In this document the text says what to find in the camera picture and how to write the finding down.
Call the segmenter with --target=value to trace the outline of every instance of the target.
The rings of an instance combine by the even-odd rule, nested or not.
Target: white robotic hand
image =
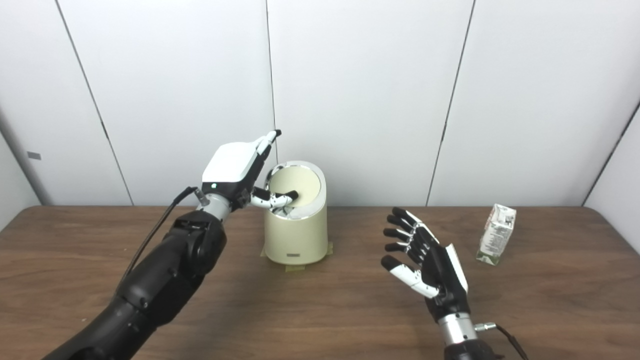
[[[392,212],[393,215],[389,215],[387,221],[399,226],[401,230],[384,229],[383,233],[400,241],[386,244],[385,250],[406,253],[420,270],[414,270],[391,255],[382,258],[382,266],[427,299],[445,295],[446,284],[451,281],[443,277],[449,275],[456,277],[455,280],[466,293],[467,280],[453,244],[442,247],[429,228],[409,211],[393,208]],[[448,274],[447,270],[453,270],[454,274]]]
[[[202,174],[202,207],[209,212],[221,214],[221,206],[228,212],[249,204],[261,208],[279,208],[298,198],[294,190],[285,194],[270,193],[256,188],[254,184],[271,151],[271,144],[280,136],[280,130],[270,131],[254,142],[232,142],[222,145]]]

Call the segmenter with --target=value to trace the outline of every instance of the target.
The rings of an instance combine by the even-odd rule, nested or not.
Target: black robotic arm
[[[222,145],[203,174],[198,209],[176,219],[162,242],[125,275],[107,308],[43,360],[128,360],[171,322],[224,250],[223,221],[231,212],[249,203],[270,208],[298,198],[295,191],[266,195],[253,187],[279,134]]]

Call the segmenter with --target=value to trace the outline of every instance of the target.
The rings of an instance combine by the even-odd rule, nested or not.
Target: wooden table
[[[474,260],[489,208],[410,210],[443,244],[455,243],[474,321],[501,324],[532,360],[640,356],[640,258],[598,213],[519,208],[493,267]],[[380,266],[389,211],[330,208],[334,254],[300,272],[260,257],[260,210],[234,213],[217,267],[136,359],[441,359],[423,299]],[[0,358],[40,359],[82,329],[162,212],[23,211],[0,233]],[[500,333],[480,336],[518,359]]]

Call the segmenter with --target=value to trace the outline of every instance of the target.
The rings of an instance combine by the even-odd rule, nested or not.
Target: metal connector
[[[495,322],[477,323],[474,325],[477,332],[495,329]]]
[[[196,190],[194,190],[193,193],[196,195],[196,197],[198,198],[198,201],[200,201],[200,205],[202,205],[203,208],[209,205],[210,203],[209,199],[207,199],[207,197],[204,195],[202,190],[200,190],[200,188],[196,188]]]

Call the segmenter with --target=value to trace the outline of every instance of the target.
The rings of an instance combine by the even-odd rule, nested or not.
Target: robot forearm
[[[172,321],[211,271],[227,242],[204,211],[179,217],[162,242],[125,278],[107,308],[43,360],[128,360]]]

